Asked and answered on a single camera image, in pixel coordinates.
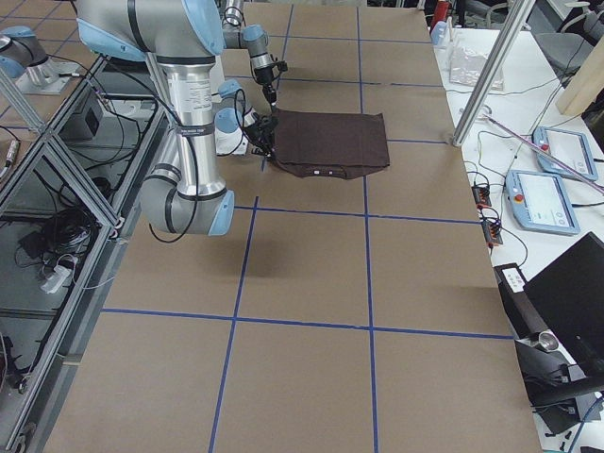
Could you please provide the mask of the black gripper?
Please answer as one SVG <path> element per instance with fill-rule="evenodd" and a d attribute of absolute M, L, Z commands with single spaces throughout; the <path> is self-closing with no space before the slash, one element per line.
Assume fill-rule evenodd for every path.
<path fill-rule="evenodd" d="M 261 85 L 262 92 L 270 106 L 271 113 L 277 111 L 277 92 L 274 88 L 275 74 L 272 66 L 256 68 L 254 78 L 258 85 Z"/>
<path fill-rule="evenodd" d="M 275 135 L 268 133 L 260 134 L 256 124 L 246 128 L 246 137 L 254 145 L 254 154 L 270 158 L 275 151 Z"/>

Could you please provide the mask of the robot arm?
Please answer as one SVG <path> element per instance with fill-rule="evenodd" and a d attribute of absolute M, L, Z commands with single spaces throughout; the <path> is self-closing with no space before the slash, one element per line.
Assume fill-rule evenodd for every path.
<path fill-rule="evenodd" d="M 274 82 L 287 69 L 268 52 L 260 25 L 246 25 L 241 1 L 80 1 L 81 41 L 103 56 L 143 61 L 173 126 L 159 161 L 144 181 L 141 206 L 151 227 L 176 234 L 220 236 L 228 232 L 235 197 L 220 177 L 215 132 L 229 126 L 261 152 L 273 150 L 277 120 L 212 102 L 210 70 L 230 48 L 244 49 L 252 75 L 269 105 Z"/>
<path fill-rule="evenodd" d="M 277 105 L 275 69 L 279 61 L 268 50 L 269 37 L 261 25 L 244 23 L 243 1 L 223 1 L 220 7 L 222 31 L 227 49 L 245 49 L 250 59 L 251 73 L 266 99 L 270 112 Z"/>

